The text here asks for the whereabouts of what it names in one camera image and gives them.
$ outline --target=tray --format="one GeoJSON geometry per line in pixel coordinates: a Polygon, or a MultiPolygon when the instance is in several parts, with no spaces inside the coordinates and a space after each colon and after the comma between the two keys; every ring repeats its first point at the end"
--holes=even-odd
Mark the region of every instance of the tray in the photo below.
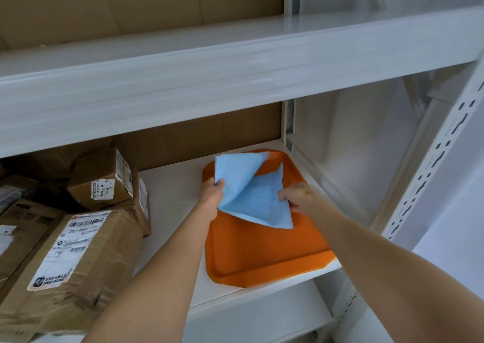
{"type": "MultiPolygon", "coordinates": [[[[276,171],[283,163],[283,186],[304,182],[289,156],[281,151],[270,152],[269,158],[256,173],[276,171]]],[[[202,173],[203,181],[214,176],[215,163],[202,173]]],[[[210,224],[205,242],[207,274],[216,283],[252,287],[326,267],[335,259],[326,240],[311,219],[291,213],[294,229],[277,229],[245,221],[218,212],[210,224]]]]}

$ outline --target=hand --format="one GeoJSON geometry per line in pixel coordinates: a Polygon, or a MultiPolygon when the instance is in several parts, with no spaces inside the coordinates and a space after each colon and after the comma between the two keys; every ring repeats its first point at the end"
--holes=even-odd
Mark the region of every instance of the hand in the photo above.
{"type": "Polygon", "coordinates": [[[211,220],[217,217],[217,208],[224,197],[224,187],[225,180],[222,178],[217,183],[213,177],[202,183],[197,205],[207,208],[211,220]]]}
{"type": "Polygon", "coordinates": [[[300,212],[309,216],[313,203],[320,199],[316,193],[304,182],[293,184],[280,190],[277,195],[279,200],[289,200],[289,207],[292,212],[300,212]]]}

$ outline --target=person's left arm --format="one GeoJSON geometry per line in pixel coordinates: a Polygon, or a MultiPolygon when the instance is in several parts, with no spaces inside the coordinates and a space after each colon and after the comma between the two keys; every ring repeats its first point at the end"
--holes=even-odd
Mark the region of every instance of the person's left arm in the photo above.
{"type": "Polygon", "coordinates": [[[181,341],[203,246],[224,185],[223,180],[214,184],[213,178],[203,183],[197,205],[107,306],[83,343],[181,341]]]}

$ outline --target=person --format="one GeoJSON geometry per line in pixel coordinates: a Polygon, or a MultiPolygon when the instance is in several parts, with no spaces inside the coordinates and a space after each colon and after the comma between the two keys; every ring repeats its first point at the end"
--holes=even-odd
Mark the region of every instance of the person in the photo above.
{"type": "MultiPolygon", "coordinates": [[[[224,181],[202,184],[197,205],[83,343],[180,342],[209,224],[224,181]]],[[[279,192],[309,216],[396,343],[484,341],[484,301],[420,256],[357,224],[300,183],[279,192]]]]}

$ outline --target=folded cloth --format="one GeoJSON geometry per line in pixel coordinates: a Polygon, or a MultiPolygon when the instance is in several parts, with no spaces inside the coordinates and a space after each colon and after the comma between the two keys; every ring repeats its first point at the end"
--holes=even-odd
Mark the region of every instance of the folded cloth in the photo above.
{"type": "Polygon", "coordinates": [[[283,166],[266,175],[254,176],[269,152],[227,154],[215,157],[215,181],[225,180],[222,212],[249,222],[275,228],[293,228],[289,202],[279,201],[283,166]]]}

